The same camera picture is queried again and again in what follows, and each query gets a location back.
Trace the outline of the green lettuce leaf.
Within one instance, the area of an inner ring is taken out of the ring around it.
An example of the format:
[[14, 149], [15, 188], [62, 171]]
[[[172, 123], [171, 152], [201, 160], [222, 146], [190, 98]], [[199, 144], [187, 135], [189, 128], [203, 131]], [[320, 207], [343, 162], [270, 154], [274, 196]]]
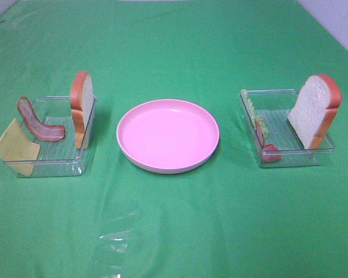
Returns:
[[255, 108], [253, 106], [251, 99], [248, 97], [247, 90], [245, 89], [241, 90], [241, 98], [245, 104], [246, 111], [248, 113], [248, 116], [250, 117], [250, 120], [258, 135], [258, 138], [261, 141], [264, 141], [266, 137], [269, 135], [269, 130], [267, 128], [267, 125], [265, 124], [261, 116], [258, 116], [257, 114], [255, 114]]

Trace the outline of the bacon strip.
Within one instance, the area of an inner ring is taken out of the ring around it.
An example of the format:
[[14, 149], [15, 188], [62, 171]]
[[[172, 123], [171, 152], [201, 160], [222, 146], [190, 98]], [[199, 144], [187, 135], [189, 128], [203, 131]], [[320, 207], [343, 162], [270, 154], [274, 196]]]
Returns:
[[[255, 131], [256, 131], [256, 136], [255, 136], [255, 144], [257, 147], [261, 147], [262, 151], [277, 151], [277, 148], [274, 144], [266, 144], [265, 143], [265, 137], [263, 133], [263, 127], [258, 118], [255, 118], [254, 121], [255, 124]], [[261, 154], [262, 162], [263, 163], [272, 163], [272, 162], [277, 162], [281, 160], [281, 155], [273, 155], [270, 153], [263, 153]]]
[[28, 131], [38, 140], [56, 142], [65, 137], [66, 130], [63, 125], [47, 125], [38, 119], [27, 97], [20, 97], [16, 106]]

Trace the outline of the bread slice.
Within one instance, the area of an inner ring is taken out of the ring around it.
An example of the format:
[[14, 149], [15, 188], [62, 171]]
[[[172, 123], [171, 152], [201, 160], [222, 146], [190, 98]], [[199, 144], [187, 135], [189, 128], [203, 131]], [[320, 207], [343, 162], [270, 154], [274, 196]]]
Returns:
[[86, 127], [92, 111], [93, 83], [90, 73], [79, 71], [76, 73], [70, 90], [71, 116], [75, 129], [75, 146], [82, 147]]
[[288, 115], [304, 149], [317, 149], [320, 146], [341, 100], [341, 90], [329, 75], [315, 74], [307, 79]]

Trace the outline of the pink round plate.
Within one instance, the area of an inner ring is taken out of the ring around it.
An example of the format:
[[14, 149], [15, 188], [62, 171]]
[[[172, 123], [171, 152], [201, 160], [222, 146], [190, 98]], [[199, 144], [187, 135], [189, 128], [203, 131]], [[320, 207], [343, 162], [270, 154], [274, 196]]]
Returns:
[[218, 123], [204, 108], [184, 100], [161, 99], [128, 111], [116, 129], [117, 142], [134, 165], [153, 173], [193, 170], [214, 153]]

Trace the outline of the clear plastic film sheet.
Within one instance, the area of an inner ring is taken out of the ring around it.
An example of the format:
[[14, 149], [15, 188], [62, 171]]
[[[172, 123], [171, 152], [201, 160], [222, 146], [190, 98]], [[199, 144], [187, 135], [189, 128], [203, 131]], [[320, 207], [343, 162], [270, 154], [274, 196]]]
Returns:
[[133, 200], [117, 200], [105, 207], [88, 277], [122, 277], [137, 211]]

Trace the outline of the right clear plastic tray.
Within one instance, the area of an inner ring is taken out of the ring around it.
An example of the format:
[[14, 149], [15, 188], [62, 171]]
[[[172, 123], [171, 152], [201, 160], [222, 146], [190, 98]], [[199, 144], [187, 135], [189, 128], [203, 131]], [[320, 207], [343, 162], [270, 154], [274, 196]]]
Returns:
[[[241, 93], [239, 93], [241, 119], [260, 167], [306, 167], [331, 164], [330, 154], [335, 150], [335, 145], [328, 135], [324, 136], [319, 148], [304, 149], [290, 125], [288, 115], [298, 97], [298, 92], [295, 89], [247, 90], [247, 92], [255, 108], [255, 114], [262, 117], [269, 130], [265, 143], [274, 144], [277, 148], [277, 151], [262, 151], [261, 147], [256, 146], [254, 141], [256, 131], [248, 116]], [[262, 152], [281, 155], [281, 160], [263, 163]]]

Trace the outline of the clear plastic tray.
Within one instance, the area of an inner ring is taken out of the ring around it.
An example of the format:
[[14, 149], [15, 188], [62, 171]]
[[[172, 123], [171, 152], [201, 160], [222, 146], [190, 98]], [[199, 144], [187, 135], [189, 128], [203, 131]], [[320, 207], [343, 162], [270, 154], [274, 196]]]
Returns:
[[[324, 136], [319, 148], [304, 149], [290, 125], [288, 115], [298, 97], [298, 92], [295, 89], [247, 90], [247, 92], [255, 108], [255, 114], [262, 117], [269, 130], [265, 143], [274, 144], [277, 148], [277, 151], [262, 151], [261, 147], [256, 146], [254, 141], [256, 131], [248, 116], [241, 93], [239, 93], [241, 119], [260, 167], [306, 167], [331, 164], [330, 154], [335, 150], [335, 145], [328, 135]], [[263, 163], [262, 152], [281, 155], [281, 160]]]
[[91, 161], [91, 133], [95, 116], [97, 98], [93, 97], [92, 110], [88, 120], [82, 147], [75, 147], [75, 129], [71, 116], [69, 96], [40, 97], [32, 102], [38, 119], [47, 125], [63, 125], [65, 138], [58, 142], [40, 141], [32, 135], [20, 121], [20, 128], [27, 138], [39, 145], [36, 159], [7, 158], [4, 164], [14, 168], [18, 177], [60, 177], [81, 175]]

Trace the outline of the green tablecloth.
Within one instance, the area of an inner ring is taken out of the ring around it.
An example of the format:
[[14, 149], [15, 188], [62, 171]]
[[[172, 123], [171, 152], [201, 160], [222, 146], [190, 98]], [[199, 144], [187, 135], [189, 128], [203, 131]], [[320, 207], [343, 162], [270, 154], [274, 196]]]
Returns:
[[[123, 277], [348, 277], [348, 52], [295, 1], [20, 1], [0, 17], [0, 136], [21, 96], [65, 96], [90, 72], [92, 161], [78, 177], [18, 178], [0, 160], [0, 277], [89, 277], [95, 243], [134, 213]], [[241, 89], [330, 75], [342, 103], [325, 165], [260, 168]], [[116, 141], [160, 98], [217, 120], [201, 167], [160, 175]]]

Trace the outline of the left clear plastic tray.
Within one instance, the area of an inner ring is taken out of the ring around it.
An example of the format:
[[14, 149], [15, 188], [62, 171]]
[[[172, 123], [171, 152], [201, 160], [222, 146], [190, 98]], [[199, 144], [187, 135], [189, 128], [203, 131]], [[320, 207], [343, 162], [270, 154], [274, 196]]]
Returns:
[[20, 128], [27, 138], [39, 145], [36, 159], [7, 158], [4, 164], [14, 168], [18, 177], [60, 177], [81, 175], [91, 161], [91, 133], [95, 116], [97, 98], [93, 97], [92, 110], [88, 120], [82, 147], [75, 147], [75, 129], [71, 116], [69, 96], [40, 97], [32, 102], [38, 119], [47, 125], [63, 125], [65, 138], [58, 142], [40, 141], [32, 135], [20, 121]]

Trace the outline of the yellow cheese slice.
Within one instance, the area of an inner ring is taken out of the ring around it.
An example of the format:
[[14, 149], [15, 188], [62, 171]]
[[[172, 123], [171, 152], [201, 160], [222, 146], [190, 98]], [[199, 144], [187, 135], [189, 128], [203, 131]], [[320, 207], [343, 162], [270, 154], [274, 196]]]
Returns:
[[0, 158], [13, 170], [29, 177], [34, 165], [25, 161], [36, 161], [40, 145], [31, 142], [14, 118], [0, 137]]

